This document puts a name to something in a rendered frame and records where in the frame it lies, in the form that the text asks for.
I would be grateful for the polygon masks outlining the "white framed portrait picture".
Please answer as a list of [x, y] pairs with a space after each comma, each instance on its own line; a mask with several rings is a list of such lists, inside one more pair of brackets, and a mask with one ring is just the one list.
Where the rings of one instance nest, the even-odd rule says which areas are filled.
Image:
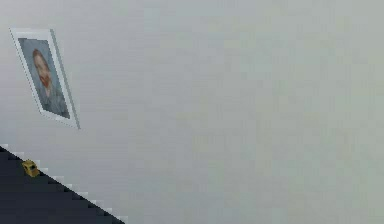
[[10, 34], [40, 114], [79, 129], [54, 31], [10, 28]]

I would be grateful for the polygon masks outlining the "small yellow box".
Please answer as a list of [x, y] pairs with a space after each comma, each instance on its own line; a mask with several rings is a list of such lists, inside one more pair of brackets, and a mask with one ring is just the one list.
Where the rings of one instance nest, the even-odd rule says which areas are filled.
[[22, 163], [22, 167], [27, 175], [30, 177], [37, 177], [40, 171], [37, 165], [32, 160], [26, 160]]

